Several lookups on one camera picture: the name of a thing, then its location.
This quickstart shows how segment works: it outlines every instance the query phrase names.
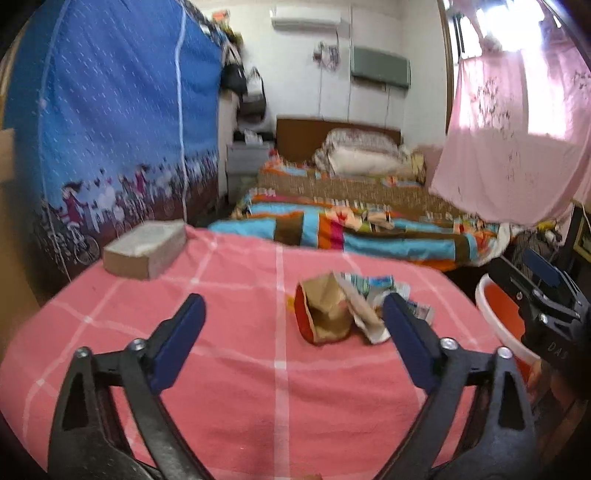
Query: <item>colorful striped blanket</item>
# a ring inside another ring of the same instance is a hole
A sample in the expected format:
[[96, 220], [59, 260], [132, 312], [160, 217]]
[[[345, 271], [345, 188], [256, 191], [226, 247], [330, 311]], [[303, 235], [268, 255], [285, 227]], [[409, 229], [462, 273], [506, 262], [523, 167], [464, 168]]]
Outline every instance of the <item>colorful striped blanket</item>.
[[218, 233], [285, 245], [396, 258], [447, 271], [500, 255], [508, 225], [484, 223], [393, 177], [334, 178], [308, 167], [269, 162], [255, 189]]

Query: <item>cardboard box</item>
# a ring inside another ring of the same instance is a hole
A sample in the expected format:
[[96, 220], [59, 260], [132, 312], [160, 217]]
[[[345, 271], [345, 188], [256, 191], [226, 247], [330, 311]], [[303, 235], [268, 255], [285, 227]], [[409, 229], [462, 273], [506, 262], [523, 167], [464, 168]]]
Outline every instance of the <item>cardboard box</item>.
[[182, 220], [144, 222], [105, 247], [103, 266], [118, 277], [151, 280], [173, 263], [186, 243]]
[[0, 131], [0, 360], [13, 334], [39, 304], [25, 271], [22, 239], [11, 216], [14, 198], [7, 184], [14, 179], [14, 131]]

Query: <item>metal screw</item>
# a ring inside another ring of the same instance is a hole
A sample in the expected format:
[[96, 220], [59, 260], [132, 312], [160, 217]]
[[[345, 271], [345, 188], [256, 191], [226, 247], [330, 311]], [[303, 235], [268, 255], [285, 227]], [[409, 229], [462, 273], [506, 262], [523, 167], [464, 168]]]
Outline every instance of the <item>metal screw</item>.
[[453, 338], [442, 338], [439, 342], [444, 350], [457, 350], [458, 344]]
[[86, 347], [79, 348], [78, 350], [76, 350], [76, 353], [75, 353], [76, 358], [84, 358], [84, 357], [87, 357], [89, 354], [90, 354], [90, 352], [89, 352], [88, 348], [86, 348]]
[[511, 350], [509, 350], [506, 346], [502, 346], [501, 348], [499, 348], [496, 353], [501, 357], [504, 358], [506, 360], [509, 360], [509, 358], [513, 357], [513, 352]]
[[146, 348], [146, 341], [143, 338], [136, 338], [135, 340], [131, 340], [127, 348], [133, 352], [139, 352]]

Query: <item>blue wardrobe cover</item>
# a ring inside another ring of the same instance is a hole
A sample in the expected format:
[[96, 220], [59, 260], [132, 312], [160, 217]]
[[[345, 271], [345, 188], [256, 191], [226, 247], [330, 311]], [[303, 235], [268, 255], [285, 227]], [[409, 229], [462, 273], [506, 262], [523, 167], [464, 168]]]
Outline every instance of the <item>blue wardrobe cover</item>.
[[31, 239], [62, 279], [134, 225], [216, 200], [221, 47], [199, 17], [175, 0], [47, 0], [32, 17], [5, 127]]

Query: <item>hanging bag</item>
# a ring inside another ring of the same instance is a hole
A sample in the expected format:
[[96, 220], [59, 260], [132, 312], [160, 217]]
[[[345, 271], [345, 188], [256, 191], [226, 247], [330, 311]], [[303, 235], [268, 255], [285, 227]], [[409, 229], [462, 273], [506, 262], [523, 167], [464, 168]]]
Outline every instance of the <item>hanging bag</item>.
[[265, 83], [261, 74], [253, 68], [248, 75], [248, 93], [240, 100], [240, 118], [249, 121], [261, 122], [267, 112], [267, 97], [265, 96]]
[[231, 46], [228, 47], [228, 55], [226, 56], [226, 63], [222, 70], [220, 88], [222, 90], [230, 90], [239, 96], [244, 95], [248, 91], [248, 81], [244, 66], [239, 62]]

